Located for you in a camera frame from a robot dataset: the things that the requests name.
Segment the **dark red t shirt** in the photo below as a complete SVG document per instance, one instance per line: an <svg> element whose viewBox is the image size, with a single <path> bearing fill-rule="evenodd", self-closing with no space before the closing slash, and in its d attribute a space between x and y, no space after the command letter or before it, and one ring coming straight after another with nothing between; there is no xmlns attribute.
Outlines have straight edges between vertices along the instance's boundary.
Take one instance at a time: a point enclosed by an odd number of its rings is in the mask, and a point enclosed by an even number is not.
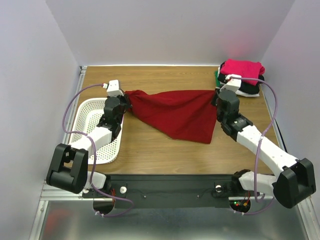
<svg viewBox="0 0 320 240"><path fill-rule="evenodd" d="M147 94L125 92L129 111L140 121L174 140L210 144L217 121L214 90L174 90Z"/></svg>

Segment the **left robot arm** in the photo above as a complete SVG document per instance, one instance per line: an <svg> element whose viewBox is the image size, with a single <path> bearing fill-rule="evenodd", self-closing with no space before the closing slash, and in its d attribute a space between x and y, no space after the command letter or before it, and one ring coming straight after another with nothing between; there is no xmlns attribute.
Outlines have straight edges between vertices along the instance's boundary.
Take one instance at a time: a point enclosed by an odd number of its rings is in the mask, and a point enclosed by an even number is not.
<svg viewBox="0 0 320 240"><path fill-rule="evenodd" d="M106 175L88 171L89 158L96 158L97 150L120 138L124 114L129 108L131 103L126 94L107 97L103 114L89 134L74 131L74 134L82 135L82 138L71 144L60 143L55 147L46 183L74 194L94 188L100 197L108 196L111 184L106 181Z"/></svg>

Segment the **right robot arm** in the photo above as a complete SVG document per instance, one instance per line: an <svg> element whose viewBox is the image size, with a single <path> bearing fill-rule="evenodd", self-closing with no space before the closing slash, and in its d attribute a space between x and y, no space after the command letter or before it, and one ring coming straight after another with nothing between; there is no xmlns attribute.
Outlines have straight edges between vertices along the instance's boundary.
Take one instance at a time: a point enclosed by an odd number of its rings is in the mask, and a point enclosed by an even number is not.
<svg viewBox="0 0 320 240"><path fill-rule="evenodd" d="M272 171L271 175L248 169L236 172L230 182L233 194L257 191L274 197L283 207L291 209L316 192L312 162L288 154L262 136L257 127L239 113L240 100L235 92L216 89L211 103L216 107L217 120L223 132L256 154Z"/></svg>

